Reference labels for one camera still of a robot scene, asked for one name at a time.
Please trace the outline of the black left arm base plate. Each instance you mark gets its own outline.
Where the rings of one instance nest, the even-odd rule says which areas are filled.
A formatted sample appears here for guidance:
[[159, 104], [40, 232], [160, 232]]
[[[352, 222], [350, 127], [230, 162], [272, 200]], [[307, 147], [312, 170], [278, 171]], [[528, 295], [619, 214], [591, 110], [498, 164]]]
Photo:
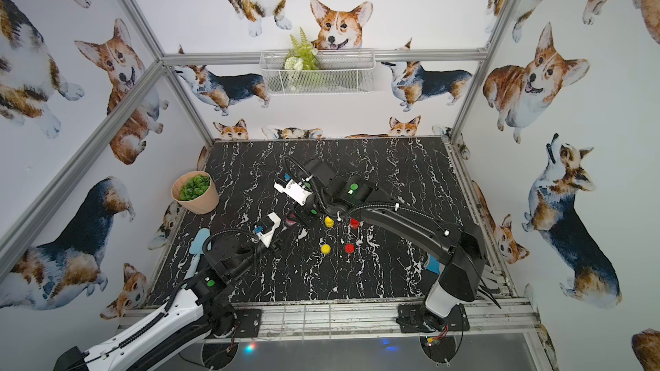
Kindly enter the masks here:
[[220, 337], [257, 338], [261, 329], [263, 311], [255, 308], [241, 308], [230, 311], [221, 317], [220, 328], [216, 335]]

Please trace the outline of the aluminium front rail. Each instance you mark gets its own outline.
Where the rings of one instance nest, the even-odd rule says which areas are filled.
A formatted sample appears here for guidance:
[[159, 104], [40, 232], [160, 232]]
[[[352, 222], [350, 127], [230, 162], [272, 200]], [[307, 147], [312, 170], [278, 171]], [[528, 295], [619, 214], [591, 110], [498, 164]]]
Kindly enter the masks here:
[[[421, 300], [414, 298], [367, 299], [309, 302], [236, 303], [240, 310], [258, 309], [259, 330], [256, 335], [247, 331], [228, 333], [206, 339], [214, 344], [237, 342], [283, 342], [339, 340], [347, 338], [400, 338], [403, 333], [396, 322], [399, 307], [416, 307]], [[540, 320], [529, 300], [505, 298], [497, 307], [490, 301], [477, 300], [459, 307], [462, 320], [453, 313], [450, 334], [530, 333]]]

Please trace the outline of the green fern plant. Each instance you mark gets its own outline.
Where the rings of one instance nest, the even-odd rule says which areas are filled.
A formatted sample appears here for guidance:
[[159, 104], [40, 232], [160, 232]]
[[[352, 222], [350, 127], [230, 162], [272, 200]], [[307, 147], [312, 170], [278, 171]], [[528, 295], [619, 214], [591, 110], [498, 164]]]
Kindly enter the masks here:
[[319, 61], [316, 58], [318, 50], [303, 29], [300, 29], [299, 36], [300, 38], [297, 39], [293, 34], [290, 35], [292, 49], [288, 52], [284, 62], [284, 70], [287, 73], [291, 90], [298, 90], [304, 84], [306, 79], [303, 74], [304, 70], [320, 70]]

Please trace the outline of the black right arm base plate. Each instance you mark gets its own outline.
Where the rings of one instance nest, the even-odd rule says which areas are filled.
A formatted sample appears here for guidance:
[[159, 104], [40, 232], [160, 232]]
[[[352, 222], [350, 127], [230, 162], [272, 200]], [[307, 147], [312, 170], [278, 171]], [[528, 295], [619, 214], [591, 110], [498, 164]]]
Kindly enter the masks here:
[[423, 303], [400, 304], [397, 307], [396, 323], [402, 333], [441, 333], [442, 331], [469, 331], [470, 324], [465, 307], [452, 307], [447, 317], [441, 318], [427, 309]]

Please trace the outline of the magenta paint jar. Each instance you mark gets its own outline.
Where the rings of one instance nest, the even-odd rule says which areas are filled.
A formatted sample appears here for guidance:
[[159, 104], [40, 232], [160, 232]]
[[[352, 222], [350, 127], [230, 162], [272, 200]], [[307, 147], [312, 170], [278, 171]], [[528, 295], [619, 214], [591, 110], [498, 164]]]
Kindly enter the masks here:
[[287, 226], [293, 226], [293, 225], [296, 225], [296, 224], [297, 224], [297, 218], [296, 218], [293, 214], [290, 214], [289, 216], [287, 216], [287, 217], [285, 218], [285, 224], [286, 224]]

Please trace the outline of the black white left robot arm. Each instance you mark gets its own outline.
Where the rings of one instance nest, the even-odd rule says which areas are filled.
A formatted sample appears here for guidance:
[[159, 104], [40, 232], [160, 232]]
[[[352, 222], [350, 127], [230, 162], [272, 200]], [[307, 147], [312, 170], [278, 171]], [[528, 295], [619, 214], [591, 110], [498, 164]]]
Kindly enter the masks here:
[[55, 362], [55, 370], [154, 370], [190, 345], [235, 328], [229, 294], [239, 279], [278, 249], [276, 228], [247, 232], [257, 242], [242, 245], [238, 229], [216, 235], [200, 230], [192, 243], [188, 278], [168, 301], [130, 328], [86, 351], [73, 347]]

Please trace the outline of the light blue silicone spatula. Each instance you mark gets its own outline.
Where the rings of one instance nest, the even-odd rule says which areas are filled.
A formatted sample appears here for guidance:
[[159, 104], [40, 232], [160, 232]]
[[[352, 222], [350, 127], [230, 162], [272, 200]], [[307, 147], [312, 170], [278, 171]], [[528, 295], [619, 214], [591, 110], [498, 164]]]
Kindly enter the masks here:
[[192, 255], [190, 266], [187, 270], [185, 279], [192, 278], [197, 271], [201, 255], [204, 252], [204, 243], [210, 237], [211, 233], [208, 228], [201, 228], [194, 238], [191, 246], [189, 247], [189, 254]]

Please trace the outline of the beige paper plant pot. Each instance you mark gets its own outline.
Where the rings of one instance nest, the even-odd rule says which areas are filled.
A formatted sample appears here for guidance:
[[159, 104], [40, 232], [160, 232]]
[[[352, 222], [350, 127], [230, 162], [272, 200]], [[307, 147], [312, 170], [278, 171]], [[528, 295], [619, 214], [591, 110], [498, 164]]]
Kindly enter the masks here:
[[178, 178], [178, 180], [173, 184], [171, 188], [171, 196], [175, 202], [183, 206], [186, 210], [191, 211], [196, 215], [204, 215], [214, 211], [219, 204], [218, 190], [216, 189], [215, 183], [212, 178], [209, 189], [202, 196], [187, 202], [180, 201], [178, 199], [180, 189], [183, 187], [184, 183], [191, 177], [194, 177], [195, 175], [206, 175], [211, 178], [211, 175], [209, 175], [209, 173], [206, 173], [204, 171], [193, 171], [190, 173], [186, 173], [182, 177]]

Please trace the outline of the green moss plant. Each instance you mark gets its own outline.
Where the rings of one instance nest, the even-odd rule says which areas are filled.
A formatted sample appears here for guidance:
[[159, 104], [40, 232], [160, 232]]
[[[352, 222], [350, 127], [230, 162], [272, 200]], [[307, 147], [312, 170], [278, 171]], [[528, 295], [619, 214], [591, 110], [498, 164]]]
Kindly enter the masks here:
[[192, 201], [206, 193], [211, 185], [211, 178], [206, 175], [195, 175], [188, 179], [180, 189], [180, 201]]

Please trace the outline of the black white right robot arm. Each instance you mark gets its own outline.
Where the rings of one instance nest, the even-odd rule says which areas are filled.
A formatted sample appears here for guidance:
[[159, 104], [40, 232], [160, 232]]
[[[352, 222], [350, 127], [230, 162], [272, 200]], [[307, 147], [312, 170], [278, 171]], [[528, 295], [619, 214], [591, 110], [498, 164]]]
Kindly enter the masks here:
[[418, 211], [360, 175], [342, 178], [319, 159], [304, 164], [284, 156], [285, 192], [304, 209], [303, 216], [325, 225], [356, 220], [382, 228], [421, 248], [439, 266], [438, 279], [425, 300], [426, 311], [446, 318], [458, 304], [486, 293], [482, 280], [486, 244], [474, 222], [455, 224]]

